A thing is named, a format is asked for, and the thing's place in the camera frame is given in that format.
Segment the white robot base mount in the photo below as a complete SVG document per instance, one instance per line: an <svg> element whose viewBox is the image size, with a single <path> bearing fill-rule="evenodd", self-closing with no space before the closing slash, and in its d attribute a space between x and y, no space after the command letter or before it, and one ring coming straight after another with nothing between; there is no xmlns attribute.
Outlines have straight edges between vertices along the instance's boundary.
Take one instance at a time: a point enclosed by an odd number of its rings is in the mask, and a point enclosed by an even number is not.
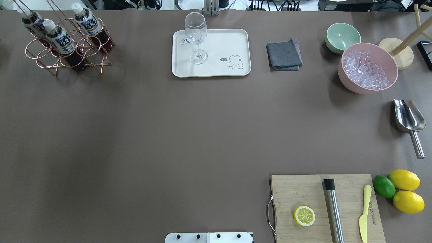
<svg viewBox="0 0 432 243"><path fill-rule="evenodd" d="M165 243L253 243L250 232L169 233Z"/></svg>

